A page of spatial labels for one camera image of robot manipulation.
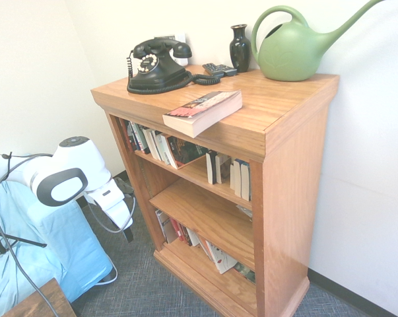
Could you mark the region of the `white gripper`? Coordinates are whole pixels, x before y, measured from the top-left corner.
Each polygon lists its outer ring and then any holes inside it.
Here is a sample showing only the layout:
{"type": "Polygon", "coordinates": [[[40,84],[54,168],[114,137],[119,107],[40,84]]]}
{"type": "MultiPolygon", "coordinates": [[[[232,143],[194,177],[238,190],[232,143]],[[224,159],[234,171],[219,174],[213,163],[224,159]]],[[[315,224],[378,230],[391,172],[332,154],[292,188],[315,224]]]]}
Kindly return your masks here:
{"type": "Polygon", "coordinates": [[[132,212],[124,202],[125,196],[118,188],[115,180],[109,180],[96,190],[85,191],[84,196],[89,203],[99,206],[112,222],[123,230],[128,243],[133,241],[132,212]]]}

